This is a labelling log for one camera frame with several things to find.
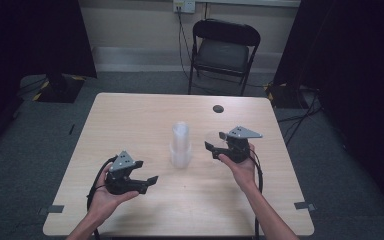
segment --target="black folding chair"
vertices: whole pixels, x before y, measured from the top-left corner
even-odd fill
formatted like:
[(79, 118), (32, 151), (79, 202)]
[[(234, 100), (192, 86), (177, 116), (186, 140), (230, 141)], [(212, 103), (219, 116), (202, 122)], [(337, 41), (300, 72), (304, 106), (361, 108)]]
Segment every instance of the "black folding chair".
[[(198, 49), (197, 39), (202, 42)], [(191, 94), (193, 69), (240, 77), (241, 96), (245, 91), (260, 34), (246, 24), (204, 19), (193, 27), (192, 62), (188, 94)]]

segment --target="white wall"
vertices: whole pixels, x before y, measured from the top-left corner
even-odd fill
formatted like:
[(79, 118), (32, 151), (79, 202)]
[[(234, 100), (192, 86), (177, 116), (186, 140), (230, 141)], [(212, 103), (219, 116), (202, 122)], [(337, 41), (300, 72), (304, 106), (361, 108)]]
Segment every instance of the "white wall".
[[(142, 52), (146, 49), (153, 52), (179, 49), (179, 19), (177, 14), (173, 13), (172, 1), (79, 1), (92, 47), (141, 49)], [(182, 14), (181, 19), (189, 47), (192, 45), (193, 24), (206, 16), (253, 26), (261, 35), (257, 54), (276, 56), (279, 60), (296, 12), (297, 7), (196, 2), (196, 12)], [(267, 57), (262, 60), (257, 58), (258, 56), (254, 64), (264, 62)]]

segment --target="black curtain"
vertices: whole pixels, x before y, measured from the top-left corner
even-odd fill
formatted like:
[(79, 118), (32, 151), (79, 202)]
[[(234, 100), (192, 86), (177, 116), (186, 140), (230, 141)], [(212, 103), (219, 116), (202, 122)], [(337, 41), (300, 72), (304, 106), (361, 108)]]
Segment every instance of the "black curtain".
[(348, 151), (384, 194), (384, 0), (302, 0), (276, 77), (320, 89)]
[(96, 78), (77, 0), (0, 0), (0, 114), (28, 75)]

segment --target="forearm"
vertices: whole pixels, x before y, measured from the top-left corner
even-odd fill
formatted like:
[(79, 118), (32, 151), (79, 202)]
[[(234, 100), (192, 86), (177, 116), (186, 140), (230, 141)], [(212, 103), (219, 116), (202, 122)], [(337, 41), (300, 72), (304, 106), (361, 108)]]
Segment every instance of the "forearm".
[(248, 201), (260, 222), (267, 239), (298, 239), (289, 226), (270, 206), (256, 186), (249, 185), (243, 189)]
[(70, 233), (67, 237), (67, 240), (83, 240), (88, 239), (93, 231), (97, 229), (102, 222), (97, 220), (97, 217), (93, 217), (90, 214), (87, 214), (82, 221), (79, 222), (77, 227)]

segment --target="wooden table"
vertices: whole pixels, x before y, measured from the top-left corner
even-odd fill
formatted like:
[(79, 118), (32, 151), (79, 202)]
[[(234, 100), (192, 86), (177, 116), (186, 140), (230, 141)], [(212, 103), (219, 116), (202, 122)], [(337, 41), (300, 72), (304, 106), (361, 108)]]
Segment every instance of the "wooden table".
[[(223, 113), (213, 111), (224, 107)], [(192, 160), (186, 169), (170, 162), (172, 125), (190, 128)], [(43, 231), (66, 236), (86, 214), (86, 195), (102, 164), (126, 150), (144, 161), (132, 179), (159, 176), (145, 195), (123, 203), (99, 228), (103, 236), (252, 236), (254, 213), (223, 163), (204, 141), (241, 125), (263, 134), (250, 139), (260, 158), (263, 194), (298, 235), (314, 226), (270, 102), (265, 98), (101, 93), (92, 106)]]

